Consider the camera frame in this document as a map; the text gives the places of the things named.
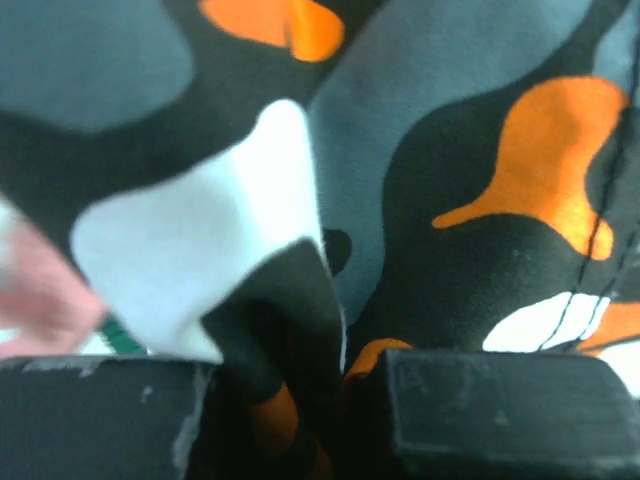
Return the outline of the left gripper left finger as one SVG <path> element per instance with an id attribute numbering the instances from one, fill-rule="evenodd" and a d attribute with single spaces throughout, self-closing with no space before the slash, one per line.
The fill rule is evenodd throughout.
<path id="1" fill-rule="evenodd" d="M 184 479 L 213 368 L 151 357 L 1 363 L 4 479 Z"/>

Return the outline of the black orange grey camouflage cloth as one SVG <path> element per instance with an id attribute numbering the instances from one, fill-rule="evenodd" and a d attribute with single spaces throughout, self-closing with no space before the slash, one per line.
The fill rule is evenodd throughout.
<path id="1" fill-rule="evenodd" d="M 213 368 L 184 479 L 396 479 L 391 350 L 639 406 L 635 1 L 5 1 L 3 199 L 149 352 L 27 358 Z"/>

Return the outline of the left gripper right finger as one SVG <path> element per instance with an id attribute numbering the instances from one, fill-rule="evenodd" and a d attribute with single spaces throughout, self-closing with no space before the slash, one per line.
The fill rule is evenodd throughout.
<path id="1" fill-rule="evenodd" d="M 639 406 L 576 355 L 391 350 L 396 479 L 636 479 Z"/>

